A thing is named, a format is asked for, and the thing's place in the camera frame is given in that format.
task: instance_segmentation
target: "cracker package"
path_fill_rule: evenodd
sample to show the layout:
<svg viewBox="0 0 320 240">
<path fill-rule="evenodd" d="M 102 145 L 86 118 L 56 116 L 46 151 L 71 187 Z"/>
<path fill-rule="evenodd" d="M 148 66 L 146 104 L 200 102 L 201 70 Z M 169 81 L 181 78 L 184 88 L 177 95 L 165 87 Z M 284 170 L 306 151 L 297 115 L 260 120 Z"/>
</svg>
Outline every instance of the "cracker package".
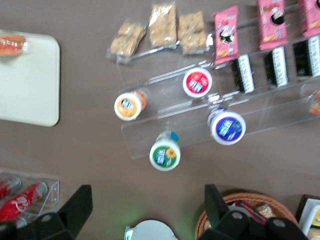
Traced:
<svg viewBox="0 0 320 240">
<path fill-rule="evenodd" d="M 239 57 L 238 13 L 238 6 L 232 6 L 212 14 L 215 25 L 215 65 Z"/>
<path fill-rule="evenodd" d="M 288 42 L 285 0 L 257 0 L 260 50 L 273 49 Z"/>
<path fill-rule="evenodd" d="M 177 8 L 175 3 L 155 4 L 149 21 L 152 48 L 177 47 Z"/>
<path fill-rule="evenodd" d="M 107 50 L 107 57 L 117 63 L 128 64 L 136 52 L 140 40 L 146 34 L 146 26 L 126 21 Z"/>
<path fill-rule="evenodd" d="M 209 50 L 202 11 L 179 17 L 178 38 L 184 55 L 203 54 Z"/>
<path fill-rule="evenodd" d="M 306 38 L 320 34 L 320 0 L 299 0 L 302 32 Z"/>
</svg>

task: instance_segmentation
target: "round container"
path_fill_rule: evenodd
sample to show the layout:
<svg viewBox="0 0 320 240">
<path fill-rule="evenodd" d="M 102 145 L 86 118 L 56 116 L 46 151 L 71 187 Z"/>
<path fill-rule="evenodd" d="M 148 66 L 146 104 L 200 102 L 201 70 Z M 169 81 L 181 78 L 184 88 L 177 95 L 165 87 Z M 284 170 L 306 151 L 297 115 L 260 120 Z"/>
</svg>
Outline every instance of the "round container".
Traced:
<svg viewBox="0 0 320 240">
<path fill-rule="evenodd" d="M 185 74 L 182 86 L 188 96 L 201 98 L 210 91 L 212 76 L 207 70 L 197 67 Z"/>
<path fill-rule="evenodd" d="M 172 131 L 162 132 L 152 146 L 149 159 L 151 164 L 160 171 L 170 171 L 180 162 L 181 151 L 179 137 Z"/>
<path fill-rule="evenodd" d="M 125 92 L 114 102 L 115 114 L 124 121 L 136 119 L 147 105 L 147 98 L 141 91 Z"/>
<path fill-rule="evenodd" d="M 224 107 L 214 108 L 210 112 L 208 125 L 213 139 L 222 145 L 232 145 L 239 142 L 246 132 L 244 118 Z"/>
</svg>

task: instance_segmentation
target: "food label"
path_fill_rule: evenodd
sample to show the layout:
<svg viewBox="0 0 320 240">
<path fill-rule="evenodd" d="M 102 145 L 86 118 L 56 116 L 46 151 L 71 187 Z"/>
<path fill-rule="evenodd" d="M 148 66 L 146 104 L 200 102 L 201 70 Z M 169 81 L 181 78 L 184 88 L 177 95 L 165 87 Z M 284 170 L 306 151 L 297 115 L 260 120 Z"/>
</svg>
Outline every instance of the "food label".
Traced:
<svg viewBox="0 0 320 240">
<path fill-rule="evenodd" d="M 227 142 L 237 140 L 243 131 L 240 122 L 233 117 L 222 118 L 217 123 L 215 130 L 219 138 Z"/>
<path fill-rule="evenodd" d="M 117 104 L 119 114 L 126 118 L 131 118 L 137 114 L 137 104 L 131 98 L 123 98 Z"/>
<path fill-rule="evenodd" d="M 208 77 L 200 71 L 193 72 L 186 79 L 188 90 L 194 94 L 202 94 L 209 87 Z"/>
<path fill-rule="evenodd" d="M 153 161 L 162 168 L 171 168 L 177 161 L 177 153 L 171 147 L 160 146 L 152 155 Z"/>
</svg>

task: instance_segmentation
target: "red can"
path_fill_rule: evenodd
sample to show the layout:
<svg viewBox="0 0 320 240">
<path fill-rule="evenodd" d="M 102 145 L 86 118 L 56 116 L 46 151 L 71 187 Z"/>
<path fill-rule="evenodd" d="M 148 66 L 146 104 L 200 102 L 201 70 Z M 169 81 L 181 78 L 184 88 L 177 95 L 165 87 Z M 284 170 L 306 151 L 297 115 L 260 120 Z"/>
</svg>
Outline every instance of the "red can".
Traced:
<svg viewBox="0 0 320 240">
<path fill-rule="evenodd" d="M 8 176 L 0 181 L 0 200 L 17 192 L 21 188 L 21 185 L 20 178 L 14 175 Z"/>
<path fill-rule="evenodd" d="M 42 181 L 32 184 L 24 192 L 7 201 L 0 208 L 0 222 L 14 220 L 45 195 L 47 191 L 48 187 Z"/>
</svg>

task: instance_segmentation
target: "clear plastic packaging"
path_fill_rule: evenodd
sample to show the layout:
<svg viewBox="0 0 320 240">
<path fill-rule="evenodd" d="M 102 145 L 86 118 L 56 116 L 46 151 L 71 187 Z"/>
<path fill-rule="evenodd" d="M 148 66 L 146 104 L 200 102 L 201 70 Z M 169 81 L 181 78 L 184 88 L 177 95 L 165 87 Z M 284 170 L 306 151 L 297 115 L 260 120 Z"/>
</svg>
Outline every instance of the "clear plastic packaging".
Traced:
<svg viewBox="0 0 320 240">
<path fill-rule="evenodd" d="M 152 48 L 177 47 L 176 3 L 153 5 L 149 21 L 149 39 Z"/>
<path fill-rule="evenodd" d="M 209 50 L 208 32 L 202 11 L 180 15 L 178 26 L 182 54 L 203 54 Z"/>
<path fill-rule="evenodd" d="M 273 210 L 268 204 L 259 206 L 255 210 L 258 211 L 262 216 L 264 216 L 267 219 L 276 217 L 275 213 L 273 212 Z"/>
<path fill-rule="evenodd" d="M 28 50 L 29 44 L 25 36 L 0 35 L 0 57 L 19 56 Z"/>
<path fill-rule="evenodd" d="M 145 25 L 126 20 L 107 50 L 107 58 L 121 64 L 130 63 L 145 34 Z"/>
</svg>

